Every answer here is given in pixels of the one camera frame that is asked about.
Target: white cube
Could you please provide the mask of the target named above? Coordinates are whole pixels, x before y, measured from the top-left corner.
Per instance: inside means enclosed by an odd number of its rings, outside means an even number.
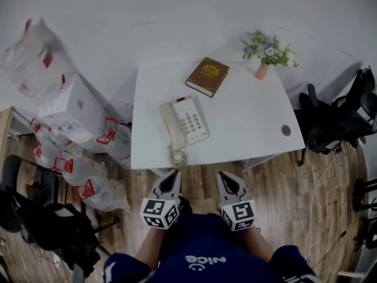
[[[253,226],[256,218],[254,199],[220,205],[221,216],[231,231],[239,231]]]
[[[141,204],[140,216],[151,228],[168,229],[178,214],[175,200],[144,198]]]

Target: bouquet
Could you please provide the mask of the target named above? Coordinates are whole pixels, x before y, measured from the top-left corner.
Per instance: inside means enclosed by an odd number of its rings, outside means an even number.
[[[245,44],[243,48],[243,58],[250,59],[258,57],[262,65],[284,65],[288,67],[298,67],[296,54],[290,45],[285,46],[276,35],[271,37],[264,34],[261,30],[255,29],[255,32],[246,33],[249,36],[248,41],[242,39]]]

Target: smiley face logo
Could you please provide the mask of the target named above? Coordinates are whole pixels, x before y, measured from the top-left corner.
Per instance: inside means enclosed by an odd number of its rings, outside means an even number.
[[[204,270],[206,267],[205,267],[204,265],[202,265],[202,264],[194,263],[194,264],[190,264],[190,265],[188,266],[188,268],[192,269],[193,271],[196,271],[196,270],[198,270],[198,271],[202,271],[202,270]]]

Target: shirt sleeve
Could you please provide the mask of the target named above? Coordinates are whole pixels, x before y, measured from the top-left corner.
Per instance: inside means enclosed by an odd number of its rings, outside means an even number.
[[[269,265],[286,282],[320,282],[304,257],[301,256],[299,248],[294,245],[278,248],[273,254]]]
[[[103,281],[104,283],[136,283],[147,277],[150,272],[148,265],[129,255],[116,253],[105,262]]]

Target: pink vase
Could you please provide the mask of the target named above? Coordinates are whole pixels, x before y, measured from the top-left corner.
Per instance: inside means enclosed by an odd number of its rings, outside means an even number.
[[[258,70],[255,72],[256,79],[258,80],[264,79],[264,77],[267,74],[268,69],[269,69],[269,65],[267,64],[262,64],[261,66],[259,66]]]

